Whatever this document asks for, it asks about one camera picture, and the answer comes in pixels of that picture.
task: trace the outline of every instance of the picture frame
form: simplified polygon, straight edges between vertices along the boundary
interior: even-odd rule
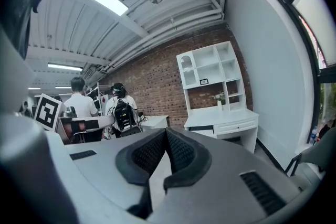
[[[209,81],[208,81],[208,79],[201,79],[200,83],[201,83],[201,85],[207,85],[207,84],[209,84]]]

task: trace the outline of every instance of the desk drawer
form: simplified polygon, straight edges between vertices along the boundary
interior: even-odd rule
[[[215,134],[226,134],[230,132],[238,132],[251,128],[257,127],[258,122],[257,119],[252,119],[248,121],[242,122],[234,122],[228,124],[214,125],[214,133]]]

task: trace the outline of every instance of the flower vase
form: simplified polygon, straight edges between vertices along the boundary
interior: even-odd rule
[[[218,107],[218,110],[219,110],[219,111],[222,111],[222,110],[223,110],[222,102],[221,102],[221,101],[218,101],[218,100],[217,100],[217,107]]]

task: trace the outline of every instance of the small plant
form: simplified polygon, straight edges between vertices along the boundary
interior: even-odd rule
[[[225,101],[225,93],[221,92],[220,94],[215,95],[214,99],[220,102]]]

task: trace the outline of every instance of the window frame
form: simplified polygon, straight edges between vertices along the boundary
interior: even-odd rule
[[[314,103],[313,103],[313,117],[312,122],[310,126],[310,132],[307,137],[307,143],[309,143],[311,132],[315,126],[318,124],[319,120],[319,114],[320,114],[320,97],[321,97],[321,84],[323,83],[335,83],[336,82],[336,65],[326,67],[324,69],[320,69],[318,58],[315,52],[315,48],[313,45],[313,42],[309,36],[308,31],[306,30],[305,26],[303,25],[303,22],[301,21],[300,17],[304,19],[304,17],[296,10],[296,8],[293,6],[294,0],[278,0],[278,2],[282,5],[282,7],[285,9],[289,17],[292,19],[294,25],[296,26],[302,41],[306,47],[312,76],[313,76],[313,88],[314,88]],[[316,39],[318,47],[320,51],[323,54],[323,50],[320,48],[320,44],[318,40]]]

